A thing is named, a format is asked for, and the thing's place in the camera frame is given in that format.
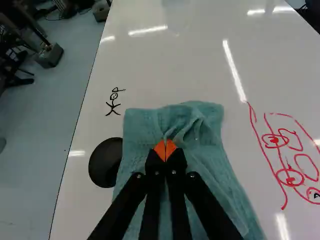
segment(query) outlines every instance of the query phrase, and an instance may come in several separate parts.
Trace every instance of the light blue floor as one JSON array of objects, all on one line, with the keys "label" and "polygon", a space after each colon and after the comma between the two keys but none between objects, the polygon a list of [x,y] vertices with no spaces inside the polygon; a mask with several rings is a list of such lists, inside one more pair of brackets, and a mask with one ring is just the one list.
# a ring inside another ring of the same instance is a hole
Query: light blue floor
[{"label": "light blue floor", "polygon": [[295,9],[301,8],[301,6],[306,3],[305,0],[286,0],[286,2]]},{"label": "light blue floor", "polygon": [[59,43],[65,52],[56,68],[27,64],[35,73],[35,83],[8,89],[0,97],[0,135],[7,139],[0,154],[1,240],[48,239],[68,150],[104,28],[91,12],[39,23],[49,40]]}]

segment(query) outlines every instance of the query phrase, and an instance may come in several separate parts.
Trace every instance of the orange gripper tip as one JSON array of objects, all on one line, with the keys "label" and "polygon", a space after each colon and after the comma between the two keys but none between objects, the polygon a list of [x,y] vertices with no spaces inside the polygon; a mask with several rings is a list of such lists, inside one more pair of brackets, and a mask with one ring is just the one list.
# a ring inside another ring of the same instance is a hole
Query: orange gripper tip
[{"label": "orange gripper tip", "polygon": [[168,160],[168,158],[170,157],[170,155],[177,149],[177,146],[175,145],[175,143],[171,140],[168,139],[166,141],[166,148],[165,148],[165,161]]},{"label": "orange gripper tip", "polygon": [[166,161],[166,145],[165,141],[158,142],[157,145],[153,148],[153,150],[158,154],[162,161]]}]

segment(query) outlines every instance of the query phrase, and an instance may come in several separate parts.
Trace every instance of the towel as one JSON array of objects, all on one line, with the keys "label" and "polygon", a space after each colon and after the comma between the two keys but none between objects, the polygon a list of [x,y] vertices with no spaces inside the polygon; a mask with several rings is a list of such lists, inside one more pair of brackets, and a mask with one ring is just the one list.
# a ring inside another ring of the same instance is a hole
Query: towel
[{"label": "towel", "polygon": [[[117,173],[115,198],[134,172],[144,173],[149,150],[161,140],[173,140],[183,148],[186,172],[196,171],[219,201],[245,240],[263,240],[265,235],[242,186],[228,161],[221,140],[224,108],[220,104],[188,101],[159,109],[129,108],[123,124],[122,161]],[[124,235],[137,240],[145,200],[139,205]],[[194,210],[186,199],[192,238],[208,239]],[[160,204],[159,240],[172,239],[168,189]]]}]

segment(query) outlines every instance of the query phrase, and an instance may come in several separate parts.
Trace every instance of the black circle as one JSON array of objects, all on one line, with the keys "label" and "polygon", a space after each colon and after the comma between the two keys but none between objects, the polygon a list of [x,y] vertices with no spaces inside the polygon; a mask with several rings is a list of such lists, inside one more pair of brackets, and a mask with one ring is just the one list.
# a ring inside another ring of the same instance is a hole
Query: black circle
[{"label": "black circle", "polygon": [[97,186],[112,188],[116,185],[117,173],[122,158],[121,137],[111,137],[101,142],[90,156],[89,176]]}]

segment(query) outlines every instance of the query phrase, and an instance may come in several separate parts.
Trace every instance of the whiteboard table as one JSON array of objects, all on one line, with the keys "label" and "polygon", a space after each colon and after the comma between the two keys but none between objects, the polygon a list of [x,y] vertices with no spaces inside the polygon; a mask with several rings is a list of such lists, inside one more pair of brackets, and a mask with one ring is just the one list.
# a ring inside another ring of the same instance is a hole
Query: whiteboard table
[{"label": "whiteboard table", "polygon": [[[267,238],[319,239],[319,65],[320,36],[283,0],[114,1],[50,240],[86,240],[111,204],[88,162],[122,136],[125,109],[190,100],[224,106],[224,148]],[[114,88],[125,89],[113,101],[120,115],[106,116]]]}]

